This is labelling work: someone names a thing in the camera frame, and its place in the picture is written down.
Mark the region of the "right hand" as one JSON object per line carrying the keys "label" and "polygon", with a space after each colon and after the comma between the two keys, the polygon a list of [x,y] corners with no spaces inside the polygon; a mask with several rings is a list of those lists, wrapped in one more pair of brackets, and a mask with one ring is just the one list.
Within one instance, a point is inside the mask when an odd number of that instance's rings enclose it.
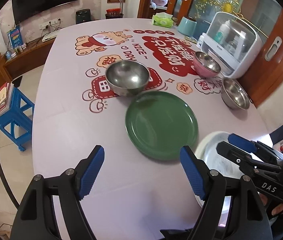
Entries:
{"label": "right hand", "polygon": [[262,193],[259,193],[259,197],[261,198],[261,201],[266,209],[266,214],[269,218],[283,214],[283,203],[280,203],[276,199],[269,199]]}

